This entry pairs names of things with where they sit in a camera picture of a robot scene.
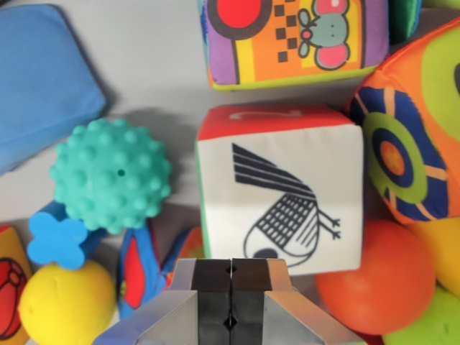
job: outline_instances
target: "blue cushion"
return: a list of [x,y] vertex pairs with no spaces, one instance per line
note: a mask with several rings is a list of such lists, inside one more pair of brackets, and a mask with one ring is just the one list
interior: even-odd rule
[[0,11],[0,175],[98,117],[105,103],[55,7]]

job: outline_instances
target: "yellow ball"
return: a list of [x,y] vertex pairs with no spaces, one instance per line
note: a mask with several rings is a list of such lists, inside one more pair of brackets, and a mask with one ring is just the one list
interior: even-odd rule
[[19,304],[22,325],[40,345],[91,345],[115,309],[108,272],[88,261],[76,271],[49,264],[27,283]]
[[430,249],[435,260],[436,278],[460,298],[460,218],[420,221],[408,228]]

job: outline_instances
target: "cartoon mouse print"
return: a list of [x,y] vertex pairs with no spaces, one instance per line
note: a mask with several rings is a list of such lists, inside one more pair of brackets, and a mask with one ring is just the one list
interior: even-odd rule
[[336,70],[350,56],[346,43],[349,26],[345,13],[349,0],[313,0],[311,13],[307,9],[298,12],[301,58],[306,58],[311,47],[316,48],[315,63],[323,70]]

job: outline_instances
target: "checkered pattern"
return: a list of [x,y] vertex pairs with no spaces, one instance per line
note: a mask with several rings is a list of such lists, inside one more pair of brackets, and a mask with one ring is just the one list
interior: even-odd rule
[[292,58],[297,58],[299,46],[299,29],[296,6],[298,0],[277,0],[273,6],[273,20],[276,23],[275,38],[284,41],[277,51],[278,62],[286,63]]

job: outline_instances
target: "plush toy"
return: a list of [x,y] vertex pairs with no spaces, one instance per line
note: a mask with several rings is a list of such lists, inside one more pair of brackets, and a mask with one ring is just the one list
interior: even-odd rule
[[104,229],[89,231],[82,221],[69,219],[64,205],[55,201],[30,218],[29,228],[34,235],[29,258],[39,265],[57,262],[68,270],[83,266],[106,235]]
[[118,274],[120,318],[130,316],[169,287],[178,259],[204,257],[201,229],[188,229],[180,234],[162,262],[157,253],[151,219],[144,228],[127,230],[121,246]]
[[280,258],[293,275],[359,266],[362,133],[342,114],[211,109],[197,159],[207,257]]
[[394,54],[349,105],[369,176],[403,224],[460,216],[458,42],[460,19]]
[[0,225],[0,345],[24,344],[29,338],[21,325],[17,306],[31,275],[16,231]]
[[422,0],[390,0],[390,41],[401,43],[417,29]]
[[124,227],[141,228],[171,193],[171,164],[163,143],[152,140],[147,127],[95,120],[77,126],[56,152],[50,169],[55,200],[91,231],[119,234]]
[[425,7],[450,7],[460,9],[460,0],[423,0]]
[[112,279],[94,261],[79,270],[42,267],[27,283],[19,304],[27,332],[44,345],[91,345],[114,310]]
[[385,0],[199,0],[199,7],[218,90],[364,75],[388,52]]
[[408,228],[430,250],[438,281],[460,298],[460,218],[418,222]]
[[106,101],[55,7],[1,10],[0,47],[1,175],[98,117]]
[[460,344],[460,300],[438,287],[416,322],[383,338],[385,345]]
[[374,335],[417,320],[436,284],[424,243],[400,225],[383,220],[366,222],[358,270],[324,273],[315,279],[334,317],[355,331]]

